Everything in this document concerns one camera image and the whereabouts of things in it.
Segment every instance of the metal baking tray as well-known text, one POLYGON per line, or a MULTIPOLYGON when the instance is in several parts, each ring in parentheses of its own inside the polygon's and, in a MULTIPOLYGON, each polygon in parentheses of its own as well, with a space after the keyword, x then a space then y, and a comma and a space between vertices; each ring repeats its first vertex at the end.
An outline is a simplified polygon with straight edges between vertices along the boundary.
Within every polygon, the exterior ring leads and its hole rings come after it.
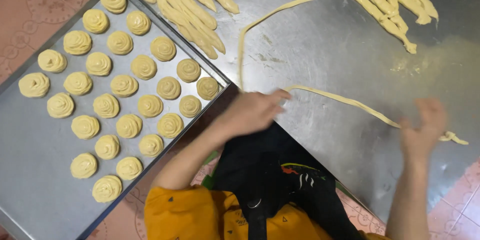
POLYGON ((150 8, 139 0, 128 0, 127 9, 119 15, 105 10, 100 0, 90 0, 63 27, 58 30, 17 71, 0 85, 0 224, 17 240, 86 239, 93 229, 128 194, 129 190, 159 161, 177 140, 189 129, 201 114, 221 95, 231 82, 219 72, 201 53, 195 50, 164 20, 159 19, 150 8), (91 76, 93 89, 84 96, 72 96, 75 102, 73 115, 55 119, 48 115, 47 100, 56 93, 66 92, 63 82, 74 71, 87 71, 87 55, 75 56, 63 50, 63 36, 71 30, 86 31, 82 15, 88 9, 105 11, 110 27, 100 35, 89 33, 93 46, 89 53, 106 53, 113 62, 110 75, 91 76), (134 10, 143 11, 151 20, 150 31, 143 36, 130 33, 126 26, 127 14, 134 10), (133 39, 133 50, 127 55, 114 55, 106 46, 107 37, 116 30, 129 33, 133 39), (168 36, 177 45, 177 54, 169 62, 160 62, 150 53, 150 42, 157 36, 168 36), (59 74, 42 71, 37 64, 40 52, 54 49, 67 57, 67 68, 59 74), (150 56, 158 71, 150 80, 136 78, 130 71, 130 62, 139 54, 150 56), (176 74, 176 66, 182 59, 195 59, 201 66, 201 77, 211 76, 217 80, 220 93, 212 100, 200 98, 196 83, 185 83, 176 74), (18 89, 18 80, 25 74, 43 72, 50 78, 50 90, 43 98, 27 98, 18 89), (129 98, 118 98, 120 113, 115 118, 104 119, 93 111, 93 100, 111 93, 110 81, 118 74, 129 74, 137 79, 139 88, 129 98), (158 81, 172 76, 181 84, 181 96, 176 100, 164 100, 163 112, 154 118, 144 118, 137 110, 138 99, 145 94, 156 95, 158 81), (180 98, 194 95, 201 100, 202 111, 195 118, 186 118, 179 112, 180 98), (157 134, 157 122, 166 113, 177 113, 184 122, 183 131, 175 139, 162 138, 165 150, 155 158, 145 157, 138 150, 140 139, 151 133, 157 134), (120 139, 120 153, 111 160, 98 160, 98 171, 88 179, 76 179, 70 174, 70 163, 77 155, 85 152, 96 156, 94 145, 106 134, 117 134, 115 124, 120 116, 133 113, 141 116, 143 127, 133 139, 120 139), (95 116, 101 130, 93 139, 78 139, 71 130, 72 119, 79 115, 95 116), (102 176, 116 175, 116 165, 124 157, 133 156, 141 160, 143 172, 134 180, 122 180, 123 192, 110 203, 99 203, 92 197, 93 184, 102 176))

